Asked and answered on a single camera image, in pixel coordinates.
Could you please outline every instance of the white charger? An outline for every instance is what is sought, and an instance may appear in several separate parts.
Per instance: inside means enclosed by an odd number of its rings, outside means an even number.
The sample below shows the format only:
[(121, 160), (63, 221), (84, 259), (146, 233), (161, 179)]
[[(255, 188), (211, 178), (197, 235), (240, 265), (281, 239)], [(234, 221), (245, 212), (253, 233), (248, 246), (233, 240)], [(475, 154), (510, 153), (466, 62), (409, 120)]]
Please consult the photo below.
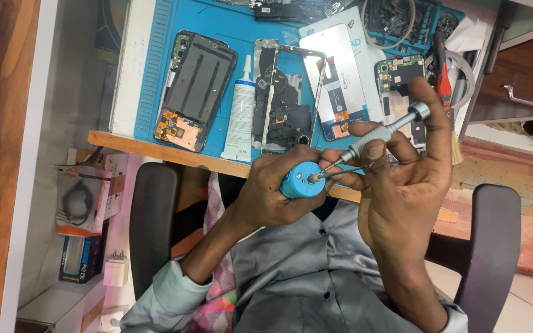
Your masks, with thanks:
[(124, 286), (129, 279), (129, 259), (122, 254), (113, 257), (104, 263), (104, 285), (113, 287)]

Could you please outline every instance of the white glue tube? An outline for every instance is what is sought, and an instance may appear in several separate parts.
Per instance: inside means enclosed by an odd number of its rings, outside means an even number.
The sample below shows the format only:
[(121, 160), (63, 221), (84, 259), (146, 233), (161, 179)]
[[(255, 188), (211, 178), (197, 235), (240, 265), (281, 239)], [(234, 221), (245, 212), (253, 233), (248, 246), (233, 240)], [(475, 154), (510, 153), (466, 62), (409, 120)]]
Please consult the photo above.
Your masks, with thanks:
[(250, 55), (246, 56), (244, 77), (233, 88), (232, 112), (221, 158), (250, 162), (250, 138), (254, 113), (254, 83), (250, 80)]

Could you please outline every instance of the gray shirt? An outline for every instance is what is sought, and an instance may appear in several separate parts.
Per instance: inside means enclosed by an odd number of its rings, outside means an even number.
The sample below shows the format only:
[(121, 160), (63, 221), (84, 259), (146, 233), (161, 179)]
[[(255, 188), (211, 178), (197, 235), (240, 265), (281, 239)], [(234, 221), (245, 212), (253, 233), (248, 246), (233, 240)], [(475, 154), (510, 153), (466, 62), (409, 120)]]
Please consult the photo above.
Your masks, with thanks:
[[(357, 229), (356, 203), (340, 200), (321, 222), (308, 213), (296, 223), (264, 228), (231, 250), (238, 299), (234, 332), (420, 332), (392, 310), (371, 250)], [(128, 332), (182, 329), (203, 301), (200, 286), (178, 259), (121, 320)], [(440, 299), (448, 313), (442, 332), (467, 332), (462, 310)]]

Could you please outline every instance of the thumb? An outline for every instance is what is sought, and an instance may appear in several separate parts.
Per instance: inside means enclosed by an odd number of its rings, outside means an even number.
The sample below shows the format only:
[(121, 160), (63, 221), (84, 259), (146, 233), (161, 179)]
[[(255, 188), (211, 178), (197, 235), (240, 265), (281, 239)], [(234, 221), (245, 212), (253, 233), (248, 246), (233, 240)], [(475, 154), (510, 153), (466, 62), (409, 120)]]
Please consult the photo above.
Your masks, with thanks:
[(363, 147), (361, 162), (363, 165), (371, 165), (365, 173), (373, 195), (380, 195), (381, 199), (393, 197), (396, 194), (396, 185), (390, 177), (391, 165), (386, 155), (384, 140), (375, 139), (368, 142)]

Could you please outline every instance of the drawer handle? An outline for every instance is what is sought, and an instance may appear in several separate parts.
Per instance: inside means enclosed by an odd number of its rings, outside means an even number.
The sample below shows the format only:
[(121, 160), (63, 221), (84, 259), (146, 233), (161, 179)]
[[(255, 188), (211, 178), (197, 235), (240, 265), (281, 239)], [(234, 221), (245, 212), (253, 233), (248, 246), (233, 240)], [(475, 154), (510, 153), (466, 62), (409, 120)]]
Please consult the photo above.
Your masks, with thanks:
[(518, 102), (518, 103), (522, 103), (522, 104), (525, 104), (525, 105), (529, 105), (529, 106), (532, 106), (533, 107), (533, 102), (530, 102), (530, 101), (526, 101), (526, 100), (520, 100), (519, 98), (515, 98), (514, 97), (514, 87), (506, 84), (504, 85), (503, 87), (501, 88), (505, 88), (507, 89), (507, 94), (509, 95), (509, 99), (514, 101), (514, 102)]

